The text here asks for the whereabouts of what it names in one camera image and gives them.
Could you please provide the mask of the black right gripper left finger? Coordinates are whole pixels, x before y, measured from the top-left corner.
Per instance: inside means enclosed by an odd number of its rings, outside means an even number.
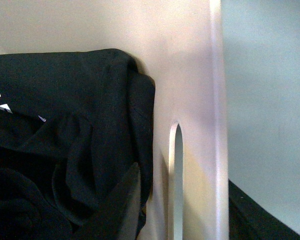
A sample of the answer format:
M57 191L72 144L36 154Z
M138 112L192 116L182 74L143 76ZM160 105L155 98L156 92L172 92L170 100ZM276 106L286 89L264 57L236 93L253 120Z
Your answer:
M141 199L141 171L135 162L123 176L118 187L117 240L136 240L146 223Z

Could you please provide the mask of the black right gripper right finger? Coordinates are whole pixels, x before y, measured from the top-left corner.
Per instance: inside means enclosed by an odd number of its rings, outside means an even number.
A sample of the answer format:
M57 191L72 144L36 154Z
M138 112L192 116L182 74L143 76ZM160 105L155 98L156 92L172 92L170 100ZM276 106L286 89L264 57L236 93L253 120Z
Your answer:
M300 240L300 234L228 182L230 240Z

